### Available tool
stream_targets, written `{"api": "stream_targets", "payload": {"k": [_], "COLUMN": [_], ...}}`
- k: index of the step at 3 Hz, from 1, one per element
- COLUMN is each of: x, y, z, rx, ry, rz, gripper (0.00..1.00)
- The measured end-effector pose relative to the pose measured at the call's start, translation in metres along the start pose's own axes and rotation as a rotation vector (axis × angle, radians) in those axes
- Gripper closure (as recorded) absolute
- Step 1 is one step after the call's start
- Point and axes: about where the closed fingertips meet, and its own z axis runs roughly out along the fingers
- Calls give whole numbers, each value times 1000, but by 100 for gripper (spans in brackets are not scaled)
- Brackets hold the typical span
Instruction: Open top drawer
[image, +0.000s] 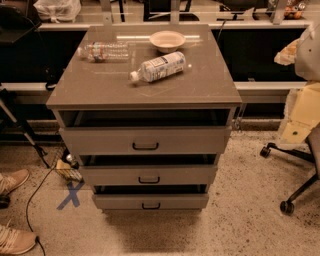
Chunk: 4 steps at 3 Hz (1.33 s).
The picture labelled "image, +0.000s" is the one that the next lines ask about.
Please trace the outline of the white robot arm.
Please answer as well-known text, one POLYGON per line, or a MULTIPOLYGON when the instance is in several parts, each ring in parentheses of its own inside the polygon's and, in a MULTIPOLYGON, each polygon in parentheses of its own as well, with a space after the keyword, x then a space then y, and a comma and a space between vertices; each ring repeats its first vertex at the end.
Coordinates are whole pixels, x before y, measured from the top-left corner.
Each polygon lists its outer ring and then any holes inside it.
POLYGON ((300 144, 320 123, 320 24, 313 23, 274 58, 280 65, 293 64, 307 83, 288 99, 287 120, 280 128, 281 141, 300 144))

